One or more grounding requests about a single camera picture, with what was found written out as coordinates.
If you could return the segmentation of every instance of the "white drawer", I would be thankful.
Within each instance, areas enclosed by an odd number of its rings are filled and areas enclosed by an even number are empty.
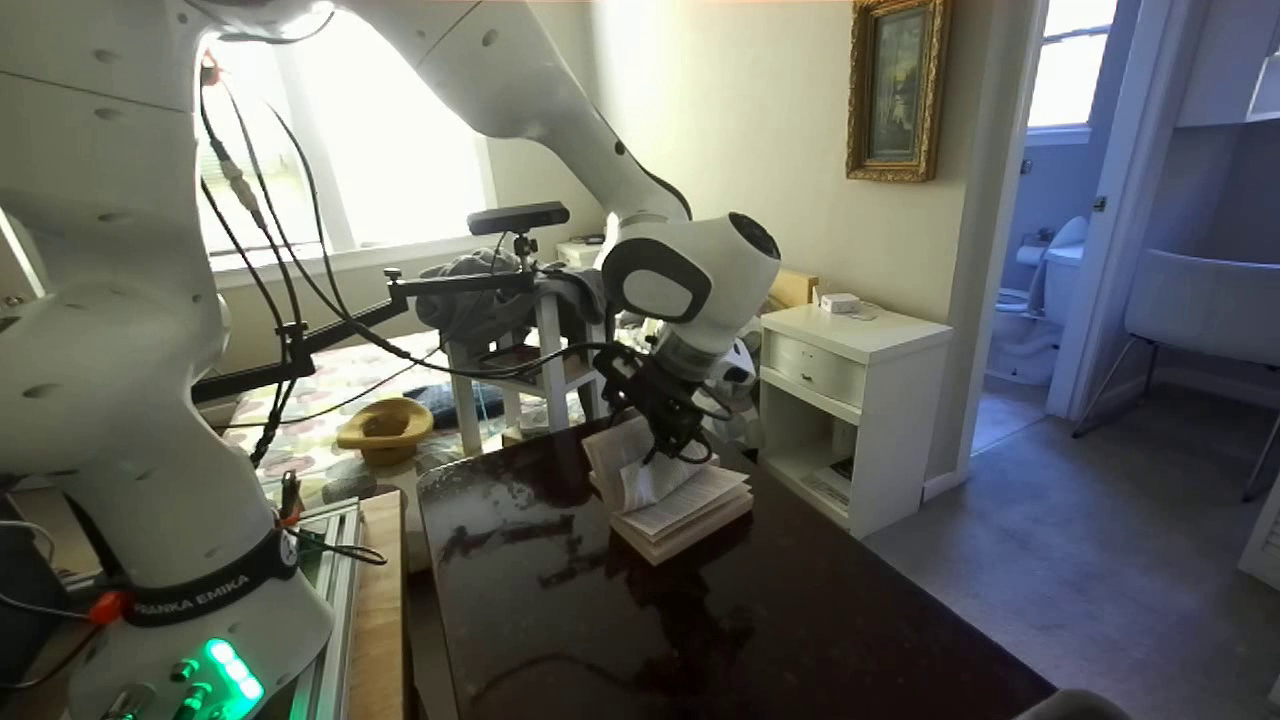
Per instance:
[[[859,408],[864,399],[864,365],[814,347],[795,336],[766,331],[766,369],[836,403]]]

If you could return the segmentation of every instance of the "black cable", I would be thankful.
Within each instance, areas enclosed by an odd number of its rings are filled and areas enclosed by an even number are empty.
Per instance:
[[[75,613],[75,608],[28,605],[28,601],[15,601],[8,592],[0,592],[0,605],[12,608],[12,613],[28,613],[28,616],[52,616],[52,620],[82,620],[86,626],[86,613]]]
[[[252,470],[264,464],[264,455],[272,452],[272,442],[278,442],[278,431],[279,431],[279,418],[284,418],[284,408],[289,408],[294,390],[297,390],[297,380],[278,383],[278,399],[272,399],[268,424],[264,424],[264,431],[257,435],[252,455],[247,455]]]
[[[305,45],[305,41],[321,38],[333,21],[337,21],[337,9],[305,38],[226,32],[219,41],[229,41],[229,45]]]
[[[40,676],[26,676],[15,685],[0,685],[3,694],[32,694],[40,685],[48,685],[52,676],[62,676],[105,630],[93,630],[75,640],[75,648],[68,658],[62,658],[58,663],[48,663]]]
[[[279,117],[279,109],[268,105],[268,112],[278,117],[278,125],[279,125],[279,134],[289,137],[297,161],[305,164],[307,197],[314,197],[314,224],[315,224],[315,242],[321,242],[321,266],[325,266],[325,277],[329,277],[329,290],[333,290],[337,310],[344,310],[344,315],[351,315],[351,314],[347,314],[347,302],[344,302],[344,294],[339,294],[339,283],[337,283],[337,273],[333,273],[329,232],[325,232],[325,208],[321,208],[321,184],[315,184],[314,161],[307,161],[305,143],[297,140],[297,134],[289,129],[289,119]]]
[[[278,232],[289,242],[289,232],[284,232],[284,224],[279,224],[279,211],[278,211],[278,201],[272,201],[272,192],[268,192],[264,161],[260,161],[260,151],[257,151],[257,143],[252,143],[252,134],[247,134],[247,119],[245,119],[245,112],[242,112],[242,105],[236,105],[236,92],[226,90],[226,96],[229,96],[229,105],[234,105],[234,117],[236,117],[236,129],[242,129],[242,140],[245,140],[245,151],[247,151],[257,187],[264,192],[264,204],[268,204],[268,217],[278,222]],[[279,267],[279,281],[284,281],[284,297],[289,297],[294,320],[305,320],[301,302],[297,302],[297,290],[294,290],[294,273],[289,273],[289,266],[284,266],[284,255],[279,255],[279,248],[278,248],[278,235],[272,235],[260,204],[252,204],[247,197],[242,197],[242,204],[245,204],[245,211],[252,217],[252,224],[264,232],[264,242],[268,242],[268,248],[272,248],[272,255],[278,255],[278,267]]]
[[[305,143],[297,140],[297,134],[289,129],[289,119],[272,109],[279,134],[289,137],[289,143],[297,150],[301,164],[305,164],[305,177],[307,177],[307,192],[314,192],[314,222],[315,222],[315,242],[321,242],[321,253],[325,253],[325,273],[329,273],[329,290],[337,294],[337,302],[329,302],[315,283],[315,277],[305,267],[305,262],[297,255],[294,242],[279,235],[284,253],[294,255],[297,273],[305,277],[305,283],[315,294],[315,302],[339,315],[355,336],[364,336],[369,346],[383,347],[389,358],[399,358],[407,365],[422,365],[422,369],[434,369],[434,374],[449,374],[449,377],[472,377],[472,380],[508,380],[503,374],[484,374],[484,369],[449,369],[449,365],[429,365],[412,354],[406,354],[399,346],[383,340],[380,331],[364,328],[359,320],[351,320],[347,303],[339,302],[339,283],[333,277],[333,262],[329,262],[329,243],[325,243],[325,217],[321,217],[321,192],[315,192],[315,172],[307,164],[307,151]],[[508,365],[508,374],[530,374],[530,369],[541,369],[555,358],[572,358],[572,354],[587,354],[587,347],[604,347],[604,346],[581,346],[581,347],[559,347],[554,358],[541,358],[531,365]]]
[[[383,380],[378,380],[378,383],[359,390],[355,397],[344,397],[344,399],[337,399],[337,403],[329,403],[329,408],[315,408],[315,414],[307,414],[307,418],[279,418],[279,424],[307,424],[307,420],[321,420],[321,418],[329,418],[329,414],[337,414],[337,408],[355,403],[359,397],[374,397],[378,390],[392,383],[395,377],[406,377],[406,374],[412,374],[412,369],[416,369],[416,365],[406,365],[406,369],[395,369],[392,377],[383,377]]]
[[[199,182],[199,197],[206,197],[206,204],[213,208],[213,217],[215,217],[215,224],[226,228],[226,235],[234,242],[234,248],[236,248],[236,255],[242,255],[242,266],[247,267],[257,294],[264,297],[264,303],[268,303],[268,314],[272,314],[272,323],[284,328],[284,315],[279,315],[278,297],[268,294],[264,277],[252,267],[245,243],[236,242],[226,208],[215,204],[215,197],[213,197],[213,187],[209,187],[206,182]]]

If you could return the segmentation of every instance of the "toilet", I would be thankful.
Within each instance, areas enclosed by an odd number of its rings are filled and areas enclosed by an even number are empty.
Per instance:
[[[1032,290],[1000,290],[989,377],[1049,383],[1081,290],[1089,217],[1072,217],[1040,253]]]

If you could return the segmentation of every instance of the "yellow bowl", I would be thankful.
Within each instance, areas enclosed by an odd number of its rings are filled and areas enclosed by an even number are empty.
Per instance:
[[[434,414],[412,399],[378,399],[359,408],[339,431],[337,450],[359,450],[364,464],[389,470],[412,461],[416,444],[434,431]]]

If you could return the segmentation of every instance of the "green light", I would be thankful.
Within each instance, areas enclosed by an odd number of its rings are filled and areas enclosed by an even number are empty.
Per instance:
[[[199,694],[187,697],[195,715],[245,720],[264,702],[264,685],[229,640],[206,640],[191,668],[199,681]]]

